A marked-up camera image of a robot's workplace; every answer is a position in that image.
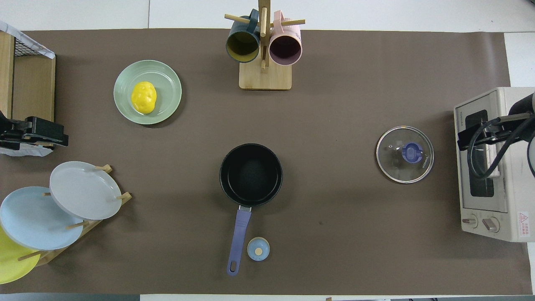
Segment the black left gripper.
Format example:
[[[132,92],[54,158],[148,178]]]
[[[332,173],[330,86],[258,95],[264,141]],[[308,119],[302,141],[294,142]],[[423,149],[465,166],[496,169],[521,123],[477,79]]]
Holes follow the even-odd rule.
[[[19,151],[25,131],[25,141],[44,142],[67,147],[69,136],[64,133],[64,126],[38,117],[25,120],[8,119],[0,111],[0,146],[11,151]]]

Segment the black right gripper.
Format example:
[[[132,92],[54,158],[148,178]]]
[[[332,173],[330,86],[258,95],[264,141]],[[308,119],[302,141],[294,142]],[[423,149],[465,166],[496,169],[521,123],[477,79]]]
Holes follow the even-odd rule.
[[[495,122],[492,124],[489,122],[483,123],[481,127],[483,127],[483,125],[485,125],[485,127],[483,128],[483,137],[480,139],[480,143],[492,145],[505,141],[513,131],[511,122],[523,122],[529,118],[528,114],[530,116],[534,114],[533,103],[534,93],[524,97],[511,106],[510,112],[508,113],[509,116],[512,116],[509,119],[510,122]],[[457,148],[460,152],[469,148],[470,141],[478,130],[479,127],[470,127],[457,133]]]

